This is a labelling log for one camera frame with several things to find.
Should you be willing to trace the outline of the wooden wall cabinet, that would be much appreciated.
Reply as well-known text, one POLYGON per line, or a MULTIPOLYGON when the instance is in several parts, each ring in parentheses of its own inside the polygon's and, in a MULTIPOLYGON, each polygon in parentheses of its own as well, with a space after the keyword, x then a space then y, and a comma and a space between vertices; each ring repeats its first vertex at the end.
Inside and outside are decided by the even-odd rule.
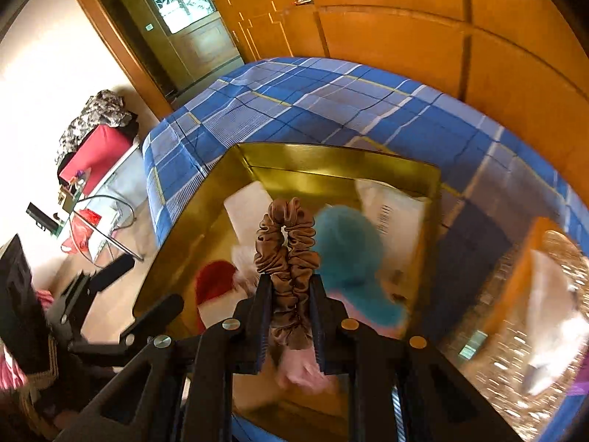
POLYGON ((588 54, 552 0, 214 0, 244 59, 318 56, 493 118, 588 195, 588 54))

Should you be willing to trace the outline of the metal frame side table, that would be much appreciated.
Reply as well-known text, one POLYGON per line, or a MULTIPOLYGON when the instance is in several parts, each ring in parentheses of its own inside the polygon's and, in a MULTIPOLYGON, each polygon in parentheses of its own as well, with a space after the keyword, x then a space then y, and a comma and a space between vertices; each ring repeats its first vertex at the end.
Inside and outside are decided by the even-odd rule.
POLYGON ((120 242, 118 236, 137 221, 137 210, 146 198, 138 144, 117 160, 78 164, 59 194, 61 251, 78 253, 94 266, 98 266, 102 252, 110 256, 124 253, 142 262, 144 256, 120 242))

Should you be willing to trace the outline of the blue plaid tablecloth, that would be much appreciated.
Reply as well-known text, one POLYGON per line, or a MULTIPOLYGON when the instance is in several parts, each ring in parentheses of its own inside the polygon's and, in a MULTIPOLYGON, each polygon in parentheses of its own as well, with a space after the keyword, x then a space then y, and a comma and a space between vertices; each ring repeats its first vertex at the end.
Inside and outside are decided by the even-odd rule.
POLYGON ((487 115, 366 65, 273 58, 221 77, 149 132, 142 154, 159 249, 215 164, 244 143, 380 151, 439 169, 441 237, 432 309, 423 319, 435 339, 456 326, 533 218, 552 218, 588 245, 588 195, 487 115))

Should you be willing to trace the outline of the red knitted cloth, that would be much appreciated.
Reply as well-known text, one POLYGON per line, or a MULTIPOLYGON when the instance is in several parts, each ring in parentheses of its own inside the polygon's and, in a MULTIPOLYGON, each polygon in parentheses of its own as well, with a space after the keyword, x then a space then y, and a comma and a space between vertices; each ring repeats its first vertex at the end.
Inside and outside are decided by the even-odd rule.
POLYGON ((199 332, 233 315, 239 301, 234 291, 236 272, 236 267, 225 260, 210 262, 198 272, 195 298, 199 332))

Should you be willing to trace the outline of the white printed packet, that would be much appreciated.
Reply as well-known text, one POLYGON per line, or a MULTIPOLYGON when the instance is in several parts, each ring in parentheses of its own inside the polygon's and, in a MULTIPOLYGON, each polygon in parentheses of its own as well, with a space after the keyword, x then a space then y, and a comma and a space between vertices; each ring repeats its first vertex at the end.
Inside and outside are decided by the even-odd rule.
POLYGON ((383 244, 382 275, 391 283, 403 283, 414 259, 430 199, 411 197, 378 180, 358 179, 363 215, 376 227, 383 244))

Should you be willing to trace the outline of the brown satin scrunchie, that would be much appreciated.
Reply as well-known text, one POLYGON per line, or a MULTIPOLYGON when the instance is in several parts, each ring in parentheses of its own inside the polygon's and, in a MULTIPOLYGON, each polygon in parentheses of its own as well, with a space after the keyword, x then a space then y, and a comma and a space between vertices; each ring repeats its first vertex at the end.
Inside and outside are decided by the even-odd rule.
POLYGON ((272 338, 291 350, 307 349, 313 341, 310 279, 321 262, 314 237, 314 217, 296 197, 272 201, 255 237, 255 266, 274 287, 272 338))

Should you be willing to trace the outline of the fluffy blue cloth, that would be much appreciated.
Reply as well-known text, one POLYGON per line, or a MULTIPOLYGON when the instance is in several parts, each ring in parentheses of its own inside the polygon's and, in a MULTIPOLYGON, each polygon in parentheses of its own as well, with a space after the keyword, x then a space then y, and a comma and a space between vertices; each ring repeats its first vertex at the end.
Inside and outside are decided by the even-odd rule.
POLYGON ((325 291, 342 297, 372 326, 402 324, 404 307, 387 297, 380 282, 384 248, 375 226, 355 208, 328 206, 317 213, 314 227, 325 291))

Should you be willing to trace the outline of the purple carton box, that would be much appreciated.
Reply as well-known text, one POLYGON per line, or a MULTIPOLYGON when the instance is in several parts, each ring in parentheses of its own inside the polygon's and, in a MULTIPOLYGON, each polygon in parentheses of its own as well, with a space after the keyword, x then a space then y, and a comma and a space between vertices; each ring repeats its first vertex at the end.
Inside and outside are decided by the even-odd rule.
POLYGON ((577 376, 570 386, 569 396, 585 396, 589 393, 589 353, 586 353, 577 376))

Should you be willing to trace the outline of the ornate silver tissue box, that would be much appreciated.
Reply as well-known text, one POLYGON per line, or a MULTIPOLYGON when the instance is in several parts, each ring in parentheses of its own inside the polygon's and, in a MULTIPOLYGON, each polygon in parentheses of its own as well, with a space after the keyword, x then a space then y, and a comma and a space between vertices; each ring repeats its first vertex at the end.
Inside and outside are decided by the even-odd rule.
POLYGON ((522 440, 548 435, 588 350, 587 257, 536 218, 440 349, 522 440))

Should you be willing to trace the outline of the patterned grey cloth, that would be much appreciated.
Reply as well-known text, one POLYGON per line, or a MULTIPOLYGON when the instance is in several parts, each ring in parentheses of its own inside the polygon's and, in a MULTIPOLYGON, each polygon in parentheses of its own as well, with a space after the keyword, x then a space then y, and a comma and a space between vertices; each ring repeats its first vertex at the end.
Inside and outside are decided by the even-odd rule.
POLYGON ((57 166, 68 153, 75 152, 83 140, 99 125, 110 128, 125 128, 137 119, 126 108, 125 99, 111 90, 98 91, 85 103, 81 113, 74 118, 62 133, 55 158, 57 166))

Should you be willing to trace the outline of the gold tray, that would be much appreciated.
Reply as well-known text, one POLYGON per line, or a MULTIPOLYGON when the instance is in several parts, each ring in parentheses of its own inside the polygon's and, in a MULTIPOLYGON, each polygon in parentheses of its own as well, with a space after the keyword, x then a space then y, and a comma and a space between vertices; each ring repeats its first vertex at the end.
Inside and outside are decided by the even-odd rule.
MULTIPOLYGON (((430 199, 420 235, 423 251, 417 263, 417 297, 407 325, 416 334, 422 308, 429 300, 436 263, 437 226, 440 220, 440 172, 436 166, 383 153, 355 148, 244 143, 232 146, 215 164, 171 229, 155 257, 134 305, 135 314, 170 294, 185 295, 194 285, 204 264, 229 251, 229 219, 225 199, 248 184, 261 183, 273 197, 298 197, 306 208, 317 210, 326 203, 357 204, 358 179, 378 180, 412 196, 430 199)), ((187 299, 179 322, 171 326, 175 348, 187 348, 192 367, 200 337, 189 323, 197 314, 196 304, 187 299)), ((407 373, 410 350, 404 342, 382 338, 391 376, 391 439, 398 425, 393 399, 411 386, 407 373)))

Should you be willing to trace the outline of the glass panel door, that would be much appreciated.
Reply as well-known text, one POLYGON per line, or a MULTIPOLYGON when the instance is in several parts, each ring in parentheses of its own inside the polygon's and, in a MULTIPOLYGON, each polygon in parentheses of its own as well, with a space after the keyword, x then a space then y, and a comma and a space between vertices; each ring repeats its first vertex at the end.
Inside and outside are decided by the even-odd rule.
POLYGON ((213 0, 101 0, 176 109, 244 64, 213 0))

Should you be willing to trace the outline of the white tissue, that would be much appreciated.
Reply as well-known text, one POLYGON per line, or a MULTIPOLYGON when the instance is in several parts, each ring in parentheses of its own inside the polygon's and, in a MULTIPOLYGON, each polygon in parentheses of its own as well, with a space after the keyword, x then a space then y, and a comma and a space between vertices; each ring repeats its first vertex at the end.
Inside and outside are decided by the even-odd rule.
POLYGON ((536 396, 556 382, 588 337, 571 279, 550 256, 532 250, 532 279, 525 319, 530 358, 522 382, 536 396))

